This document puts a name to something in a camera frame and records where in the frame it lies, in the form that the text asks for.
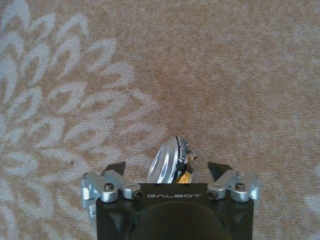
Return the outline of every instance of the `carpet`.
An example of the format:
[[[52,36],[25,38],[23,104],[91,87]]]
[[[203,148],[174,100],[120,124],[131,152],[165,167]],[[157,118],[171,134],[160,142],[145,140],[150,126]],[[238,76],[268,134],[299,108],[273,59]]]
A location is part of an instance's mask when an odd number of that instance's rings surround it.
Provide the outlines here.
[[[82,173],[179,135],[262,181],[253,239],[320,240],[318,0],[0,2],[0,239],[95,239]]]

